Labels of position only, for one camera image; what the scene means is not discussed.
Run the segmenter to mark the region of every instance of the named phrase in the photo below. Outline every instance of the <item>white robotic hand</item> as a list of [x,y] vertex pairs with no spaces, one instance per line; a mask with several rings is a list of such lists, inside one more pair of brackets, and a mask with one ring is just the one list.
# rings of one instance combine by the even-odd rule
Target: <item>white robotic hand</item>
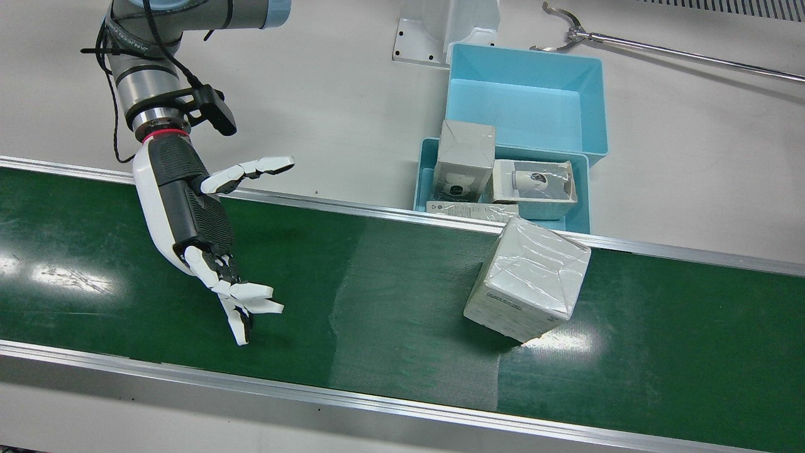
[[235,341],[244,345],[249,342],[249,328],[254,322],[252,314],[280,314],[285,307],[271,300],[274,289],[270,286],[244,281],[232,284],[221,279],[219,269],[228,267],[230,258],[216,258],[195,246],[184,249],[184,261],[207,288],[218,294]]
[[230,251],[233,232],[213,193],[228,193],[245,177],[277,174],[294,165],[273,157],[234,165],[210,176],[188,137],[150,137],[134,158],[134,183],[154,245],[217,294],[238,345],[249,342],[253,314],[283,312],[270,286],[242,281]]

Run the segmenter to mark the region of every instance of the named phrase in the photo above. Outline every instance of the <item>conveyor belt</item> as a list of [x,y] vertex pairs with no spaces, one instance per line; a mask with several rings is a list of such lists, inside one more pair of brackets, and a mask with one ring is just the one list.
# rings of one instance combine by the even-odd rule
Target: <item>conveyor belt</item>
[[764,451],[805,446],[805,278],[596,249],[519,346],[461,316],[494,236],[225,200],[281,316],[237,347],[130,185],[0,168],[0,339]]

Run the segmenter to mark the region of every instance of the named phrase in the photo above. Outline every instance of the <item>white box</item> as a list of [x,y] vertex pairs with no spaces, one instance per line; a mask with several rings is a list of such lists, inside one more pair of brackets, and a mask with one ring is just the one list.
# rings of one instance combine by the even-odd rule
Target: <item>white box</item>
[[492,175],[494,160],[494,126],[444,120],[433,171],[433,197],[477,202]]
[[475,218],[489,222],[509,222],[512,217],[518,217],[517,205],[493,205],[490,203],[464,203],[442,202],[430,200],[425,210],[433,214],[445,214],[453,217]]
[[494,203],[517,203],[520,216],[559,220],[578,202],[570,162],[495,160],[492,171]]
[[512,218],[469,294],[464,316],[525,343],[566,322],[592,254],[589,247]]

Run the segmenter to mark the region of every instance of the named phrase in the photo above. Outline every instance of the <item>cardboard box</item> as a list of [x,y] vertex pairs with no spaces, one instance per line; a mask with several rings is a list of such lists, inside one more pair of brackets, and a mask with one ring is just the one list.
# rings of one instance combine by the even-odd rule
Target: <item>cardboard box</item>
[[517,203],[532,220],[558,220],[578,202],[570,162],[495,160],[491,202]]
[[464,316],[525,343],[573,315],[589,247],[512,218],[478,275]]
[[433,173],[433,197],[477,202],[492,175],[495,128],[445,120]]
[[453,217],[475,218],[489,222],[509,222],[512,217],[518,217],[517,205],[493,205],[490,203],[464,203],[441,202],[430,200],[425,210],[433,214],[445,214]]

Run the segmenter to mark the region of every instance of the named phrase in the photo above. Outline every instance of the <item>blue bin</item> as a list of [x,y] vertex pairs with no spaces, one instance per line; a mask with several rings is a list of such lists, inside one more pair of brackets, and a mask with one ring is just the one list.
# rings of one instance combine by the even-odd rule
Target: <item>blue bin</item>
[[[416,181],[414,210],[424,212],[433,189],[433,168],[439,154],[439,139],[422,140],[419,152],[419,177]],[[590,233],[590,194],[588,159],[584,154],[544,151],[538,149],[516,148],[497,145],[495,159],[538,160],[542,162],[566,162],[573,166],[573,180],[576,183],[576,196],[579,202],[559,220],[535,220],[534,223],[551,230]]]
[[446,119],[495,126],[497,143],[608,152],[601,61],[471,44],[452,50]]

